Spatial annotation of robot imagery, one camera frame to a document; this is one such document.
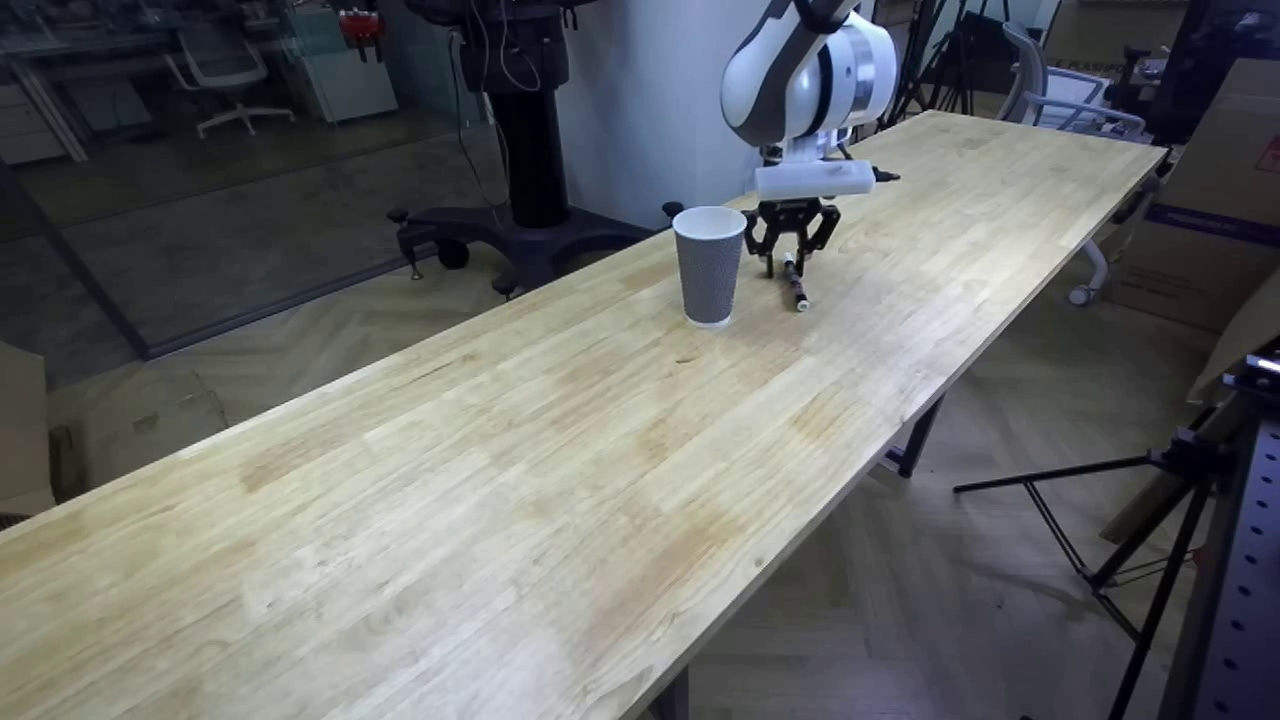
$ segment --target wall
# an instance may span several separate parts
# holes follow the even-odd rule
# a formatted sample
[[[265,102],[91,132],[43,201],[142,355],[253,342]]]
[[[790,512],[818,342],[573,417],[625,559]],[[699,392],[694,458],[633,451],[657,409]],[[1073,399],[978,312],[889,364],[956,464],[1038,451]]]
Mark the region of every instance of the wall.
[[[567,33],[560,139],[573,203],[660,228],[665,201],[738,194],[754,152],[719,121],[719,76],[765,0],[598,0]]]

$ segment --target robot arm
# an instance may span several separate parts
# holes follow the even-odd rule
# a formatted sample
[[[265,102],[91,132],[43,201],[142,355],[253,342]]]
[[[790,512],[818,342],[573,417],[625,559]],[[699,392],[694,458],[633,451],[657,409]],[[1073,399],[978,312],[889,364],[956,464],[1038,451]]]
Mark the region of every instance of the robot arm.
[[[759,147],[765,201],[866,193],[875,177],[842,158],[848,123],[873,123],[896,87],[893,37],[850,13],[850,0],[766,0],[759,24],[727,60],[722,121]]]

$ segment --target office chair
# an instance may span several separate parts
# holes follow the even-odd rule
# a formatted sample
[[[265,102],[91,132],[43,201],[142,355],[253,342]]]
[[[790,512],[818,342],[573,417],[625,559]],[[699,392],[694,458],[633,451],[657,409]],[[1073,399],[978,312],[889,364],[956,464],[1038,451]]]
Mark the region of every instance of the office chair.
[[[1002,95],[999,121],[1085,135],[1121,135],[1139,142],[1151,139],[1139,116],[1103,108],[1103,76],[1048,66],[1038,42],[1014,24],[1002,24],[1002,40],[1014,51],[1014,79]],[[1085,254],[1092,263],[1092,277],[1067,291],[1067,301],[1079,308],[1092,304],[1107,284],[1107,254],[1095,241],[1085,243]]]
[[[162,51],[177,83],[183,91],[211,91],[231,101],[226,113],[208,116],[202,123],[197,123],[197,135],[202,139],[211,128],[241,121],[247,135],[255,135],[253,121],[259,116],[279,116],[293,121],[293,108],[247,108],[244,91],[259,79],[269,79],[269,64],[265,55],[231,28],[202,21],[202,24],[183,24],[177,42],[183,46],[183,64],[179,66],[177,55]]]

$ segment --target gray floor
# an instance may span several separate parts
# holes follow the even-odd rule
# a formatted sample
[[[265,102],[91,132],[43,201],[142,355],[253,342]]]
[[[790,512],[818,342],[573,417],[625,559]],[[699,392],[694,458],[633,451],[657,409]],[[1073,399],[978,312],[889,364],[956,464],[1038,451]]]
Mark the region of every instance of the gray floor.
[[[244,163],[177,170],[169,152],[141,152],[135,189],[102,193],[102,166],[26,170],[31,194],[65,225],[65,237],[120,301],[148,342],[208,327],[313,286],[395,263],[389,209],[441,209],[500,201],[500,158],[486,128],[405,135],[405,123],[373,142],[317,142],[313,163],[265,142]],[[47,355],[53,382],[124,364],[120,330],[89,304],[82,286],[47,243],[12,225],[0,230],[0,334]]]

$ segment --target wooden tabletop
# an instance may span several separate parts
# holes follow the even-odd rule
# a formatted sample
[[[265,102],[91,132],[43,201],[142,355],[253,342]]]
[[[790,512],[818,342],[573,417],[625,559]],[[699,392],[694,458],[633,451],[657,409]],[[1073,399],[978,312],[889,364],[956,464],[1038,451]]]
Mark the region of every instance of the wooden tabletop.
[[[920,116],[810,308],[680,317],[670,237],[0,540],[0,714],[621,714],[1159,158]]]

